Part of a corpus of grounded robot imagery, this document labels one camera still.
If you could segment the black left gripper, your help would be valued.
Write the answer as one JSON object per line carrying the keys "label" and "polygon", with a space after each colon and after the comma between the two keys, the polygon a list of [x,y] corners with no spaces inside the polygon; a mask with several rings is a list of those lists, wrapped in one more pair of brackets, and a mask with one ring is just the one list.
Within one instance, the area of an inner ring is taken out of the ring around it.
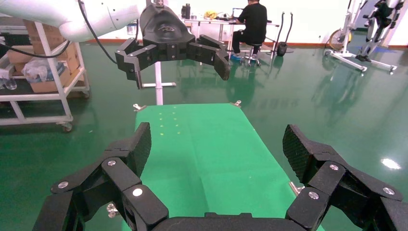
{"label": "black left gripper", "polygon": [[115,52],[119,70],[143,88],[141,71],[157,61],[190,59],[214,67],[222,80],[230,77],[229,53],[223,42],[206,35],[195,36],[167,6],[150,4],[140,15],[143,45],[127,39]]}

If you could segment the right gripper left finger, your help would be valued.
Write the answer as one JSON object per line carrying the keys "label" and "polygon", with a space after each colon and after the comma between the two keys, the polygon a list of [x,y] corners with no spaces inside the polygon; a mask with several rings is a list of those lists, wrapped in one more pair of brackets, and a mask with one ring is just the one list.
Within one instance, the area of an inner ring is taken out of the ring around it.
{"label": "right gripper left finger", "polygon": [[33,230],[82,231],[108,203],[133,231],[153,230],[169,211],[140,178],[151,147],[147,122],[140,123],[131,137],[109,144],[96,162],[52,185]]}

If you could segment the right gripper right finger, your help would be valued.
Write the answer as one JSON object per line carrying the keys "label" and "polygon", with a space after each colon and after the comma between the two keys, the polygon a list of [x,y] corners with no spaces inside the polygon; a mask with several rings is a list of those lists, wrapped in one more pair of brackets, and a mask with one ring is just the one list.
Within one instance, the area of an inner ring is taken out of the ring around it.
{"label": "right gripper right finger", "polygon": [[350,166],[330,145],[308,139],[289,124],[283,153],[303,189],[286,219],[315,231],[331,207],[364,231],[405,231],[408,205],[393,186]]}

